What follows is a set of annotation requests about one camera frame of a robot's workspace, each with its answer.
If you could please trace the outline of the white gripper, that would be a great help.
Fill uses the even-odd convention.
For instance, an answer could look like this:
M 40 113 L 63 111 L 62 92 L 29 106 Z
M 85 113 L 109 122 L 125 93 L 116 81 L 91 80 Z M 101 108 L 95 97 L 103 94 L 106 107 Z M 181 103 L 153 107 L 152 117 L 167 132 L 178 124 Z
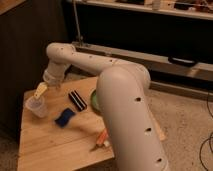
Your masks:
M 43 93 L 47 90 L 48 86 L 59 86 L 62 82 L 62 77 L 50 73 L 48 70 L 45 70 L 43 73 L 43 80 L 34 93 L 34 98 L 39 99 Z

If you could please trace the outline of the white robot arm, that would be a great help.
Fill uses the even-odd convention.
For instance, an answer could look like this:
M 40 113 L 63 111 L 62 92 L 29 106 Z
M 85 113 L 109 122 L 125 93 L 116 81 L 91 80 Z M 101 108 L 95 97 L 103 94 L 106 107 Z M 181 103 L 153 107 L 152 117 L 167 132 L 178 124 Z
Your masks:
M 145 66 L 79 52 L 68 43 L 49 44 L 46 55 L 49 86 L 59 85 L 71 65 L 97 77 L 97 101 L 119 171 L 171 171 L 146 100 L 151 78 Z

